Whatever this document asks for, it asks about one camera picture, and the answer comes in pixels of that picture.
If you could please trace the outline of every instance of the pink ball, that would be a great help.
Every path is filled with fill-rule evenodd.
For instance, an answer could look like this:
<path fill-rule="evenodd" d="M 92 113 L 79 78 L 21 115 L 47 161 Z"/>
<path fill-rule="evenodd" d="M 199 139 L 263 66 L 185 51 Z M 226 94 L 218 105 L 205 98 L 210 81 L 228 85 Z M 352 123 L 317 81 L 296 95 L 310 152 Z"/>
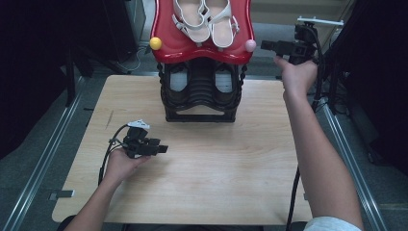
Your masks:
<path fill-rule="evenodd" d="M 256 41 L 253 39 L 248 40 L 245 43 L 245 49 L 247 52 L 253 52 L 256 48 Z"/>

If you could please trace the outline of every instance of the wrist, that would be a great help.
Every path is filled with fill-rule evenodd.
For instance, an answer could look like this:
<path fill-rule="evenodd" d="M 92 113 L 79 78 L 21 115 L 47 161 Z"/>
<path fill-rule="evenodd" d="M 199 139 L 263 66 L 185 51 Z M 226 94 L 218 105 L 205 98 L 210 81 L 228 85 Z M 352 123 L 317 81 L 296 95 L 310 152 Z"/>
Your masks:
<path fill-rule="evenodd" d="M 102 188 L 104 188 L 104 189 L 106 189 L 108 191 L 115 192 L 116 189 L 120 186 L 121 183 L 122 183 L 121 181 L 114 180 L 114 179 L 109 178 L 109 177 L 105 177 L 102 180 L 102 182 L 100 184 L 100 187 L 102 187 Z"/>
<path fill-rule="evenodd" d="M 284 91 L 283 98 L 287 105 L 309 104 L 307 95 L 297 92 Z"/>

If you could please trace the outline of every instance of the metal rail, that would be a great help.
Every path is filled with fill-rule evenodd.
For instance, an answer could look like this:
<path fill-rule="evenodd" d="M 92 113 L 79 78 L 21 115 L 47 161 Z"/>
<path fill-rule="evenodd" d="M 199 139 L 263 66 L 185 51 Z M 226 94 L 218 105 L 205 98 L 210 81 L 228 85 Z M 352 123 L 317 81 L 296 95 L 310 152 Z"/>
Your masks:
<path fill-rule="evenodd" d="M 60 121 L 58 122 L 48 144 L 45 146 L 45 149 L 38 160 L 36 168 L 31 174 L 30 179 L 28 180 L 23 191 L 19 195 L 13 211 L 3 228 L 3 231 L 18 230 L 21 226 L 21 223 L 23 222 L 27 211 L 30 208 L 30 205 L 33 202 L 34 197 L 36 196 L 39 185 L 41 184 L 42 179 L 44 178 L 45 173 L 48 170 L 52 159 L 54 158 L 55 152 L 62 140 L 66 127 L 76 111 L 78 102 L 82 96 L 82 92 L 84 91 L 87 81 L 88 79 L 83 77 L 80 77 L 80 79 L 78 80 L 76 86 L 78 92 L 73 102 L 71 103 L 71 106 L 65 108 Z"/>
<path fill-rule="evenodd" d="M 360 201 L 363 205 L 363 208 L 366 211 L 367 217 L 369 218 L 372 230 L 378 231 L 387 231 L 388 228 L 382 215 L 378 209 L 377 203 L 375 202 L 374 197 L 370 191 L 370 188 L 363 177 L 363 174 L 360 168 L 357 165 L 357 162 L 354 158 L 354 154 L 351 151 L 350 145 L 345 138 L 342 126 L 338 121 L 337 117 L 333 115 L 327 106 L 325 99 L 321 100 L 323 103 L 324 114 L 330 124 L 330 127 L 333 131 L 333 134 L 336 138 L 336 142 L 339 145 L 341 155 L 343 157 L 344 163 L 347 166 L 348 170 L 351 173 L 351 176 L 354 180 L 357 193 L 360 196 Z"/>

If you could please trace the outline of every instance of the forearm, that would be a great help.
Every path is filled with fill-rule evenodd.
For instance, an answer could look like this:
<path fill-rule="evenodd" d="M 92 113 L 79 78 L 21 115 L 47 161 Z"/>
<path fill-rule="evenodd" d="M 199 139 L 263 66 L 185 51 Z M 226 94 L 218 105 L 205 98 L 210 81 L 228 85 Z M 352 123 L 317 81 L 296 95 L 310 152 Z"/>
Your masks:
<path fill-rule="evenodd" d="M 81 209 L 75 219 L 69 223 L 65 230 L 100 231 L 117 187 L 117 183 L 102 181 L 87 204 Z"/>
<path fill-rule="evenodd" d="M 351 176 L 321 130 L 306 97 L 286 95 L 285 101 L 303 186 L 314 217 L 341 218 L 363 228 Z"/>

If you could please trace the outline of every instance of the white sandal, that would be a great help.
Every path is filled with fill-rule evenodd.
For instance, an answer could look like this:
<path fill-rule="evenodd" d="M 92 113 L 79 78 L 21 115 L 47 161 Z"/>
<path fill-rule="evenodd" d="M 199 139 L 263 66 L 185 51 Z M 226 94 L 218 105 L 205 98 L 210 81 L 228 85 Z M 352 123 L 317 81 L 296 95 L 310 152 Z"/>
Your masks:
<path fill-rule="evenodd" d="M 210 37 L 208 18 L 210 13 L 204 0 L 173 0 L 176 27 L 201 46 Z"/>
<path fill-rule="evenodd" d="M 210 10 L 210 33 L 213 43 L 218 48 L 227 48 L 234 42 L 235 35 L 240 31 L 237 19 L 231 13 L 229 0 L 205 0 Z"/>

